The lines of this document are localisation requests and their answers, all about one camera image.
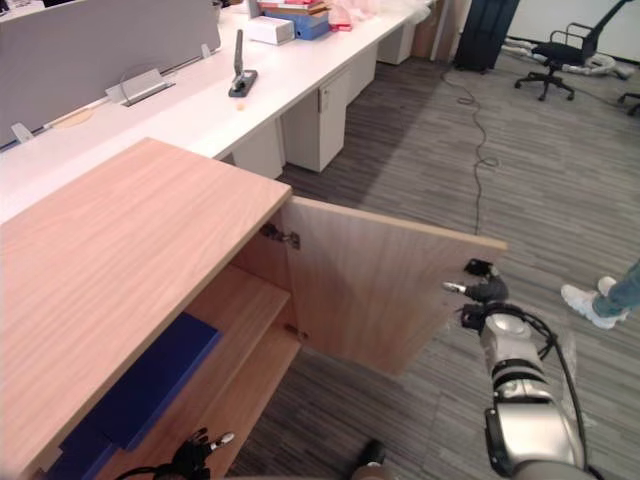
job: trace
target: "cabinet hinge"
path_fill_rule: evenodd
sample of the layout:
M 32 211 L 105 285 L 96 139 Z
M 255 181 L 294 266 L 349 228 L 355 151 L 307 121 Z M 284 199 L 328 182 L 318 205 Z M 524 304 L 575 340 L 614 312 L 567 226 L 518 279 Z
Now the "cabinet hinge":
M 278 230 L 273 223 L 266 223 L 260 229 L 260 233 L 276 242 L 288 243 L 291 248 L 300 250 L 300 235 L 296 232 L 284 233 Z

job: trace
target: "white sneaker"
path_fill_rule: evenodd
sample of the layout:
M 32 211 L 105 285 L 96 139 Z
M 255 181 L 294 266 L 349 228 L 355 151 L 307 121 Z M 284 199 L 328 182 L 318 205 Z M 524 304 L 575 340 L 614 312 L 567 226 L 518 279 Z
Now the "white sneaker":
M 616 315 L 615 317 L 601 317 L 598 315 L 593 310 L 593 300 L 598 295 L 598 292 L 584 291 L 572 285 L 563 285 L 560 289 L 560 294 L 571 308 L 586 317 L 596 327 L 602 328 L 603 330 L 612 329 L 616 325 L 616 322 L 624 320 L 627 316 L 626 313 Z
M 618 282 L 615 278 L 602 277 L 600 280 L 598 280 L 598 291 L 602 294 L 603 297 L 606 297 L 607 295 L 609 295 L 609 290 L 611 290 L 611 287 L 613 287 L 616 283 Z

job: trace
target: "white wall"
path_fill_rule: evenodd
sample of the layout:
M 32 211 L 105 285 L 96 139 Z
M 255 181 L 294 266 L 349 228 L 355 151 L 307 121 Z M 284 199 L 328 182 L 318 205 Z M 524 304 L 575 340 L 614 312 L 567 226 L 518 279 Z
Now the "white wall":
M 547 41 L 553 30 L 564 30 L 571 22 L 594 26 L 616 1 L 520 0 L 509 35 Z M 598 50 L 640 61 L 640 0 L 625 4 L 607 24 Z

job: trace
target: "wooden countertop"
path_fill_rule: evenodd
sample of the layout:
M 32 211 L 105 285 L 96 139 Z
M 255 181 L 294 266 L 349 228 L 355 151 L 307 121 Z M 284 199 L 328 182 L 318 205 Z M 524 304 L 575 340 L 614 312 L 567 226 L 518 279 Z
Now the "wooden countertop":
M 144 140 L 2 225 L 2 457 L 37 466 L 291 195 Z

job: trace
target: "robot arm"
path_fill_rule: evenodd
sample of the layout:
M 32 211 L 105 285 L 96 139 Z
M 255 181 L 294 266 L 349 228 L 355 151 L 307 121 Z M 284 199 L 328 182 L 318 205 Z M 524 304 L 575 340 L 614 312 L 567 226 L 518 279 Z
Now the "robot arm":
M 576 428 L 567 417 L 544 373 L 540 354 L 544 357 L 552 347 L 564 363 L 555 334 L 536 317 L 502 303 L 508 292 L 493 265 L 472 260 L 466 271 L 484 276 L 486 282 L 474 287 L 443 286 L 480 302 L 465 305 L 461 320 L 464 328 L 480 335 L 493 382 L 493 406 L 485 411 L 492 468 L 515 480 L 602 478 L 587 468 L 581 422 Z M 547 338 L 547 347 L 540 353 L 531 338 L 532 327 Z

